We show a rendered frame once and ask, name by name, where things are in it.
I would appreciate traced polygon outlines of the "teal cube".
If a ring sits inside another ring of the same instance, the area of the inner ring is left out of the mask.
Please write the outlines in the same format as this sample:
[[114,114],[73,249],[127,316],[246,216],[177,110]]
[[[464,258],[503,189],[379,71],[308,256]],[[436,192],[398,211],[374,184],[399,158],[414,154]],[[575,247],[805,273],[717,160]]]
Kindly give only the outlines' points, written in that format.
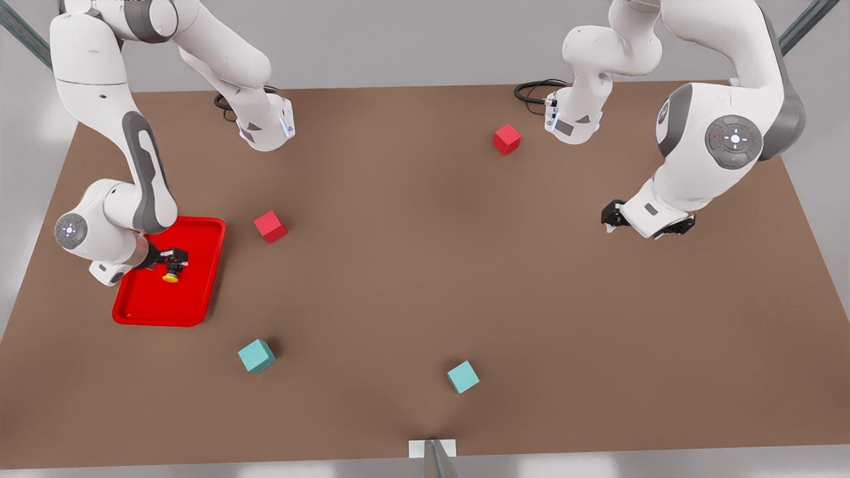
[[480,382],[479,376],[469,360],[462,361],[457,366],[452,367],[446,373],[446,377],[456,394],[463,394]]
[[259,373],[276,362],[276,356],[270,346],[262,339],[253,340],[242,350],[238,351],[238,357],[249,373]]

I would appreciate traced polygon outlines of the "red cube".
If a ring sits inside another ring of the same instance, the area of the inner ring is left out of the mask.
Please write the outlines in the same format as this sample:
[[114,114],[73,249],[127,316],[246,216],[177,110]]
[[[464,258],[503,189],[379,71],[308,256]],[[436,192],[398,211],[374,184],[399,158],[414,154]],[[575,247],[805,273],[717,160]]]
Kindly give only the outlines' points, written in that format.
[[521,139],[522,134],[513,125],[508,123],[495,131],[492,145],[500,154],[508,155],[518,149]]
[[255,218],[255,220],[253,220],[253,224],[267,243],[274,243],[275,241],[282,239],[282,237],[288,233],[288,230],[286,230],[286,227],[282,224],[282,221],[280,221],[276,212],[273,210],[265,212],[262,216]]

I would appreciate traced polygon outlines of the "silver frame post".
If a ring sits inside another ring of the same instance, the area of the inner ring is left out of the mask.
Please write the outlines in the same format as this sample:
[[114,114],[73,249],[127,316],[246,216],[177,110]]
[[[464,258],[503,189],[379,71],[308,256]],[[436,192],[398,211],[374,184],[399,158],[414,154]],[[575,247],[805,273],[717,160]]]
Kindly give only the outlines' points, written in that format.
[[768,31],[768,38],[773,48],[774,56],[778,65],[778,70],[784,82],[784,88],[792,90],[789,73],[784,62],[784,57],[793,49],[805,36],[831,12],[835,6],[838,6],[840,0],[811,0],[811,3],[805,7],[804,11],[792,21],[792,24],[786,28],[780,35],[776,33],[771,19],[764,12],[761,4],[756,0],[756,6],[759,6],[760,12],[764,17],[764,21]]
[[50,46],[6,0],[0,0],[0,25],[15,37],[27,50],[48,69],[52,67]]
[[408,457],[423,459],[423,478],[459,478],[452,458],[458,456],[455,439],[408,442]]

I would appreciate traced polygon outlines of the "red plastic tray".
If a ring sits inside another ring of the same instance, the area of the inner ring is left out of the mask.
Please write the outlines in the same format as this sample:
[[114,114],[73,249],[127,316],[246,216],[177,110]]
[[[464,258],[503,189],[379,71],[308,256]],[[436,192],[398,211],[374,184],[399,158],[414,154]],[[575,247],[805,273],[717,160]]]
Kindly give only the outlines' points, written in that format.
[[164,266],[131,270],[122,278],[112,317],[125,325],[194,327],[207,314],[226,224],[220,218],[179,216],[169,230],[148,236],[159,249],[188,251],[176,283],[164,281]]

